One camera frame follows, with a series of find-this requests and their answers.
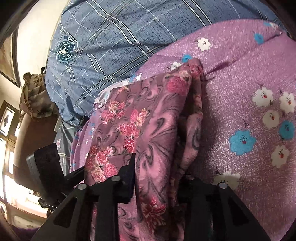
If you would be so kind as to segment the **maroon pink floral garment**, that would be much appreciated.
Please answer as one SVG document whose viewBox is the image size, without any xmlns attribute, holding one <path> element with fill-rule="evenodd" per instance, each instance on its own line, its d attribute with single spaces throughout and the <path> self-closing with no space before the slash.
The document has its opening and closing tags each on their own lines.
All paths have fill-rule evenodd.
<svg viewBox="0 0 296 241">
<path fill-rule="evenodd" d="M 134 197 L 118 207 L 122 240 L 182 240 L 177 189 L 196 158 L 203 118 L 198 59 L 111 90 L 95 112 L 85 181 L 103 182 L 135 155 Z"/>
</svg>

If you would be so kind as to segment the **grey star pattern pillow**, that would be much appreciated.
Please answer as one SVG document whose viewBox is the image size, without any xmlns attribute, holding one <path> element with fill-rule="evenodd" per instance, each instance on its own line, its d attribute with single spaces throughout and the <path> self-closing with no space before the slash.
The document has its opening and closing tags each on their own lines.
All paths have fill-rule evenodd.
<svg viewBox="0 0 296 241">
<path fill-rule="evenodd" d="M 58 121 L 57 127 L 54 143 L 57 145 L 60 166 L 65 176 L 70 173 L 71 147 L 78 129 L 62 119 Z"/>
</svg>

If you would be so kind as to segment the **camouflage floral cloth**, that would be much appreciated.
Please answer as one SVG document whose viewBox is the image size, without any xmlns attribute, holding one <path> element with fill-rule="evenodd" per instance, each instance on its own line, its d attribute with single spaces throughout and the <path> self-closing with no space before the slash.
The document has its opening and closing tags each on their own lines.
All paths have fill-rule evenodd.
<svg viewBox="0 0 296 241">
<path fill-rule="evenodd" d="M 28 114 L 33 120 L 38 118 L 47 118 L 58 114 L 58 108 L 51 101 L 45 85 L 45 67 L 41 68 L 40 74 L 25 73 L 20 97 L 20 122 L 25 114 Z"/>
</svg>

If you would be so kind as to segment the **purple floral bed sheet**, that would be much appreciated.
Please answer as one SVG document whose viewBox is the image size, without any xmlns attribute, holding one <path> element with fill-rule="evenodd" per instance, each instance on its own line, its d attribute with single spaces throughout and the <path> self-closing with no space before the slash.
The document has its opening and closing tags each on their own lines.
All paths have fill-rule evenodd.
<svg viewBox="0 0 296 241">
<path fill-rule="evenodd" d="M 203 69 L 203 118 L 198 154 L 182 178 L 226 183 L 269 240 L 295 240 L 295 41 L 272 22 L 233 20 L 202 28 L 158 52 L 132 83 L 102 90 L 73 142 L 72 170 L 85 168 L 90 121 L 111 90 L 172 72 L 191 59 Z M 179 185 L 177 204 L 185 232 Z"/>
</svg>

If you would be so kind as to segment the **blue plaid quilt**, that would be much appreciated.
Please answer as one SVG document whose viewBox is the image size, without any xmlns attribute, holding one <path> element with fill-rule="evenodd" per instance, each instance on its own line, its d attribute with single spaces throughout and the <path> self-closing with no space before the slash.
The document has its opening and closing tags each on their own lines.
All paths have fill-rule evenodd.
<svg viewBox="0 0 296 241">
<path fill-rule="evenodd" d="M 79 125 L 99 92 L 131 78 L 156 52 L 211 24 L 261 19 L 261 1 L 69 1 L 53 34 L 46 87 L 64 121 Z"/>
</svg>

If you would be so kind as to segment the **framed wall picture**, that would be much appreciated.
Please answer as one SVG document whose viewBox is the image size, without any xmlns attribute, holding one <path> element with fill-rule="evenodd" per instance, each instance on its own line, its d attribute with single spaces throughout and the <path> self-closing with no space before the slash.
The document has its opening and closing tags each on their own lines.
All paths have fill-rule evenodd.
<svg viewBox="0 0 296 241">
<path fill-rule="evenodd" d="M 21 81 L 18 69 L 17 60 L 17 40 L 18 40 L 17 27 L 13 33 L 6 38 L 3 45 L 1 46 L 1 75 L 13 83 L 18 88 L 21 87 Z"/>
</svg>

